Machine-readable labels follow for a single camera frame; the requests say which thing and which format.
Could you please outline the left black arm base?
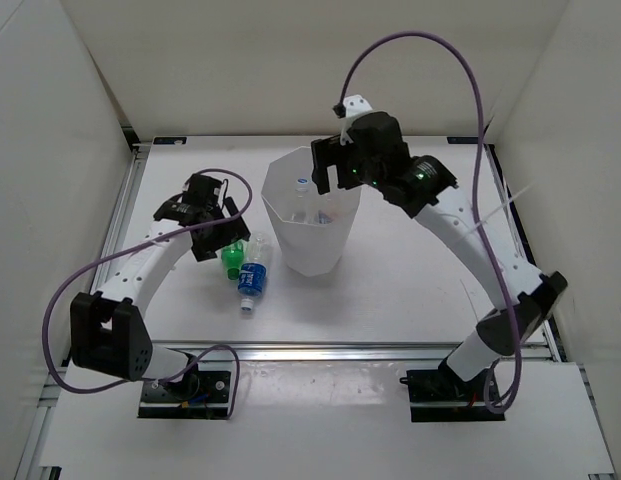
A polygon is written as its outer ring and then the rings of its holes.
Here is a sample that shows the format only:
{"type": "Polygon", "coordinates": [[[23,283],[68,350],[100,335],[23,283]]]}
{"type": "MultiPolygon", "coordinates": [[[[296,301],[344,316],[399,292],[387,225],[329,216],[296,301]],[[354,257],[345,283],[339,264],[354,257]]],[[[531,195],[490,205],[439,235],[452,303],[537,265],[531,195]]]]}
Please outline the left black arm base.
{"type": "Polygon", "coordinates": [[[227,420],[235,375],[230,366],[200,363],[181,382],[144,382],[137,417],[154,420],[227,420]]]}

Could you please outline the orange blue label bottle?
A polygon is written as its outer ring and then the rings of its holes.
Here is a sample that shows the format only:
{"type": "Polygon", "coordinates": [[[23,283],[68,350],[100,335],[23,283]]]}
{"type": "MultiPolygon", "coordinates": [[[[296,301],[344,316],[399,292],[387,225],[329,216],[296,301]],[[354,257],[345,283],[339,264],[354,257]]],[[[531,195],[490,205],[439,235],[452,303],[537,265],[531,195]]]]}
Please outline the orange blue label bottle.
{"type": "Polygon", "coordinates": [[[311,182],[298,178],[295,184],[295,198],[290,220],[308,225],[327,225],[337,216],[337,203],[333,194],[315,196],[311,192],[311,182]]]}

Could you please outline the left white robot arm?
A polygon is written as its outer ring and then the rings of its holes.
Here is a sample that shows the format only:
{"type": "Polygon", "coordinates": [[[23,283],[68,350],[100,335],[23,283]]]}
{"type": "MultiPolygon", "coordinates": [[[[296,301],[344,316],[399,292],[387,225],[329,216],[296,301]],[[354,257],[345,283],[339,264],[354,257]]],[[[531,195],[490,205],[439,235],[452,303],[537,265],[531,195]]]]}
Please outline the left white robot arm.
{"type": "Polygon", "coordinates": [[[75,365],[126,381],[156,380],[178,400],[196,395],[191,355],[153,344],[144,316],[155,293],[186,254],[198,262],[246,240],[250,231],[223,181],[194,173],[183,192],[164,201],[144,240],[126,254],[95,293],[70,306],[75,365]]]}

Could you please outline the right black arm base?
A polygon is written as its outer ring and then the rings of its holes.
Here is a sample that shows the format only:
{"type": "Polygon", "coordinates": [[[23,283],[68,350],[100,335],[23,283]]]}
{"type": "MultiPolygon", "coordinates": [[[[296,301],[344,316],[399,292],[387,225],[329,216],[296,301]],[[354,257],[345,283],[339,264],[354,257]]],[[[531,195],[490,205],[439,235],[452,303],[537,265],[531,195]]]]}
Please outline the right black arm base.
{"type": "Polygon", "coordinates": [[[407,388],[412,423],[500,422],[504,414],[485,406],[484,369],[468,383],[454,384],[438,369],[407,370],[399,383],[407,388]]]}

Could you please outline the green plastic bottle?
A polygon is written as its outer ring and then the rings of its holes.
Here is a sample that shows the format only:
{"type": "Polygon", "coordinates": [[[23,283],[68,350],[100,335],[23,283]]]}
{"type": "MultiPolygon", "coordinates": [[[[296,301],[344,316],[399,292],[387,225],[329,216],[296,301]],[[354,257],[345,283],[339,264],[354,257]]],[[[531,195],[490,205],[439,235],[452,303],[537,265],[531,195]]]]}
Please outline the green plastic bottle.
{"type": "Polygon", "coordinates": [[[221,261],[223,269],[229,280],[235,281],[239,278],[240,269],[244,262],[245,250],[244,241],[238,240],[221,250],[221,261]]]}

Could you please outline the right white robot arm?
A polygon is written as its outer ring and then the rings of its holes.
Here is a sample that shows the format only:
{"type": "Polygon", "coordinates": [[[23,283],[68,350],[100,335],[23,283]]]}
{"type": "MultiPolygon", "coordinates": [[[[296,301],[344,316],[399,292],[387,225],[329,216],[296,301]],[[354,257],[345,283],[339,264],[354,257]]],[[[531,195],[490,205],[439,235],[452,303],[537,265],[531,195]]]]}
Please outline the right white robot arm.
{"type": "Polygon", "coordinates": [[[558,272],[543,274],[501,241],[490,227],[475,226],[472,207],[456,177],[433,156],[413,156],[398,121],[366,100],[347,99],[339,134],[311,144],[312,180],[319,194],[363,184],[428,229],[480,283],[494,308],[441,363],[439,387],[450,399],[470,393],[475,378],[501,356],[511,356],[546,320],[567,287],[558,272]]]}

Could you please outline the blue label clear bottle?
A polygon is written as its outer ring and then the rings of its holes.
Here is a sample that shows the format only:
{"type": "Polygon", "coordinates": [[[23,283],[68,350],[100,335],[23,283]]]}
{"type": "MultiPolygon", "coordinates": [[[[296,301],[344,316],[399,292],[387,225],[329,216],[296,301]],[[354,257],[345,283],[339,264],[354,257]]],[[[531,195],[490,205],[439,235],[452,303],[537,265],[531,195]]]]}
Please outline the blue label clear bottle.
{"type": "Polygon", "coordinates": [[[247,243],[238,279],[240,309],[245,314],[254,311],[258,300],[264,293],[272,255],[271,237],[263,232],[253,233],[247,243]]]}

